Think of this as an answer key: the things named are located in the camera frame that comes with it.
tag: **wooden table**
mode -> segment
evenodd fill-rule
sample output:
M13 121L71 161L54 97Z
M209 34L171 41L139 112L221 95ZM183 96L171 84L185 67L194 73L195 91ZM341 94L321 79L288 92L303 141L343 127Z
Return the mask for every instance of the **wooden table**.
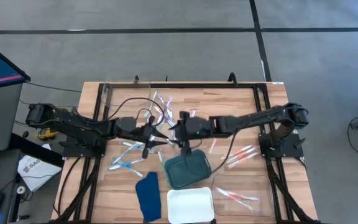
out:
M99 83L86 82L81 94L80 104L78 111L83 115L92 118L96 95ZM268 95L270 98L271 106L284 105L288 103L285 87L282 83L267 83ZM114 89L112 94L111 105L119 105L125 99L136 96L148 96L153 95L156 89L144 90L144 89L127 89L120 88ZM158 93L162 94L165 101L169 97L173 98L172 110L174 112L174 119L179 117L179 111L196 110L196 116L208 118L212 115L234 115L240 116L243 114L249 114L256 112L254 93L248 88L162 88L158 89ZM264 101L261 97L262 109L264 109ZM132 102L129 106L123 106L116 116L136 116L140 108L147 106L141 105L140 102ZM109 114L113 113L117 106L111 106ZM140 113L138 123L141 125L145 122L143 112ZM242 130L234 141L233 151L238 150L245 145L258 145L257 135L259 134L259 128L249 128ZM212 169L218 166L222 160L222 156L226 155L231 138L218 139L214 147L213 153L208 154L209 148L213 139L206 139L203 141L199 149L204 150L207 154L209 163ZM96 190L96 197L94 201L92 223L142 223L143 216L140 211L139 201L135 192L135 184L140 180L140 177L135 175L128 169L121 168L114 171L107 171L108 165L112 161L112 157L117 157L122 154L127 146L119 144L120 139L114 139L108 142L106 149L106 155L101 160L101 167L98 175L98 185ZM199 140L191 142L192 145L197 145ZM178 148L174 149L171 146L163 146L162 149L164 159L169 159L178 155ZM140 151L132 151L128 154L123 161L132 161L141 157ZM65 162L62 170L62 177L60 181L60 189L62 182L71 167L75 159L71 158ZM70 174L67 184L65 186L62 198L62 208L66 208L73 197L78 192L78 186L80 184L81 172L83 169L83 161L81 159L72 173ZM287 178L288 189L300 207L311 218L317 219L316 210L314 208L313 198L308 183L305 168L295 159L283 159L285 175ZM160 187L160 197L162 203L162 218L155 221L155 223L168 223L167 216L167 192L170 187L166 183L165 173L160 165L158 155L149 154L149 158L141 163L134 164L133 168L141 173L144 177L149 171L155 171L158 173L158 182ZM249 159L232 169L222 167L213 174L210 178L198 183L194 187L212 187L212 182L215 175L264 175L267 179L266 163L265 159L261 156L256 156L253 159ZM86 206L88 203L88 193L84 197L84 201L81 209L81 218L85 217ZM282 208L282 216L285 219L285 207L283 206L283 198L279 193L280 207ZM55 206L57 207L58 197L56 198ZM53 212L52 218L56 218L57 214ZM270 216L258 217L258 216L240 216L240 215L218 215L215 213L215 218L218 223L275 223L274 213Z

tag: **blue towel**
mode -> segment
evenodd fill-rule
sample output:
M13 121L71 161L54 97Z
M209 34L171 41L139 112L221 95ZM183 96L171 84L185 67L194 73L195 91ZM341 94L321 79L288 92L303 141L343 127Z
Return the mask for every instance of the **blue towel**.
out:
M135 189L144 220L152 222L161 218L161 199L157 173L149 172L146 178L136 184Z

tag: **white tray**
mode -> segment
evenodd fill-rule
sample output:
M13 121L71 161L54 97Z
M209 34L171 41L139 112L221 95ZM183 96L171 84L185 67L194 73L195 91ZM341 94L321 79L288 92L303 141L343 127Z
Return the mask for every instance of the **white tray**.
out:
M209 187L170 190L167 196L168 221L172 224L210 222L214 219Z

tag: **gray floor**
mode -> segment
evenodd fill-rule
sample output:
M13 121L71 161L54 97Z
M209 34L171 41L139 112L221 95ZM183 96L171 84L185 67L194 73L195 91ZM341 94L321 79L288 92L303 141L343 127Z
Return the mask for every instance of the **gray floor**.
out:
M357 0L256 0L261 26L358 27ZM246 0L0 0L3 29L252 27ZM358 154L346 128L358 116L358 32L263 34L273 81L310 111L301 131L319 219L358 223ZM35 83L80 90L85 81L263 81L255 34L0 35L0 51ZM24 85L22 100L76 105L79 94ZM27 113L19 105L16 119ZM25 128L16 126L15 130ZM351 132L358 148L358 131ZM45 222L55 177L24 204L30 222Z

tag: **wooden tabletop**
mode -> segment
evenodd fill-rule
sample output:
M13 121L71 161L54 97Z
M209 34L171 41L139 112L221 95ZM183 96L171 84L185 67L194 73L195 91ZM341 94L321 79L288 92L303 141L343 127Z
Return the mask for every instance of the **wooden tabletop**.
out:
M96 96L99 83L86 82L84 83L81 94L78 111L89 118L93 117L94 106L96 103ZM284 105L288 103L285 87L282 83L267 83L268 95L271 106ZM112 114L117 105L122 103L125 99L130 97L152 97L154 92L158 90L167 101L172 97L172 110L174 113L174 120L179 117L179 111L196 111L196 116L208 118L213 115L234 115L240 116L244 114L254 113L255 100L254 94L248 88L161 88L161 89L114 89L112 94L112 102L110 102L109 114ZM262 108L264 109L264 101L261 97ZM123 106L116 116L136 116L141 108L147 108L145 101L131 101L128 105ZM156 110L152 110L154 116L158 117ZM143 116L144 111L140 113L138 125L145 122ZM167 131L168 124L162 129L162 132L170 136L170 131ZM236 136L232 151L239 150L244 146L252 145L258 146L259 128L244 129ZM122 139L114 139L108 142L106 148L106 155L101 160L101 167L98 175L98 185L94 201L92 223L142 223L143 216L139 207L139 201L135 192L135 184L141 179L138 175L131 172L129 169L120 168L114 171L108 171L108 165L112 161L112 157L121 155L127 146L123 146L119 142ZM227 154L231 138L218 139L211 154L209 149L213 139L205 139L198 149L203 150L212 169L222 163L222 156ZM195 146L199 140L194 140L191 145ZM170 145L161 146L164 160L170 159L179 154L179 148L171 147ZM131 151L123 158L124 162L133 161L141 158L140 151ZM62 182L66 174L74 162L75 158L68 159L65 162L62 170L62 177L57 195L60 193ZM78 192L80 184L81 173L83 169L84 159L80 159L70 174L67 184L65 186L62 198L62 208L66 208L74 196ZM295 159L283 159L285 175L287 178L288 189L294 199L298 202L300 207L311 218L317 219L316 210L314 208L313 198L309 187L308 178L305 168ZM162 204L162 218L154 221L154 223L168 223L167 214L167 192L171 189L167 184L165 173L160 165L157 154L149 154L149 158L144 162L132 165L132 167L141 172L144 177L148 172L153 171L158 173L158 184L160 188L160 198ZM252 159L246 160L237 166L229 169L222 167L213 174L210 178L197 183L193 187L209 187L212 190L214 187L236 191L239 194L251 194L260 197L260 200L253 203L255 210L262 210L262 213L252 213L228 198L219 196L213 190L215 218L218 223L275 223L275 217L272 205L272 196L270 194L269 180L267 178L265 159L261 156L256 156ZM82 204L81 218L85 217L86 206L88 203L88 193L84 197ZM282 208L282 216L285 215L285 207L283 206L283 199L279 193L280 207ZM57 207L58 197L56 197L55 206ZM53 212L52 218L56 218L57 214Z

